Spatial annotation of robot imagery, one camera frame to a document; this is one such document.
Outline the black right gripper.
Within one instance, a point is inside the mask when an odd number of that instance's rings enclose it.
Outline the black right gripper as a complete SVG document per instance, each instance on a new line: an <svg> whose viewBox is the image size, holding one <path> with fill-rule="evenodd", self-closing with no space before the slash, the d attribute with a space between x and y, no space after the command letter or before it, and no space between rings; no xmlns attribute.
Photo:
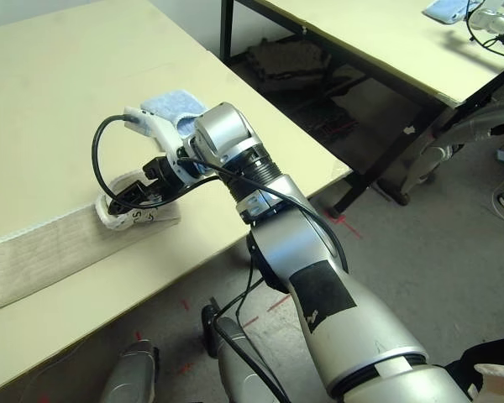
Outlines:
<svg viewBox="0 0 504 403"><path fill-rule="evenodd" d="M127 185L110 201L107 212L110 215L121 215L149 201L151 196L176 196L184 187L184 182L176 175L165 157L155 157L142 168L145 177L151 181L147 186L136 180Z"/></svg>

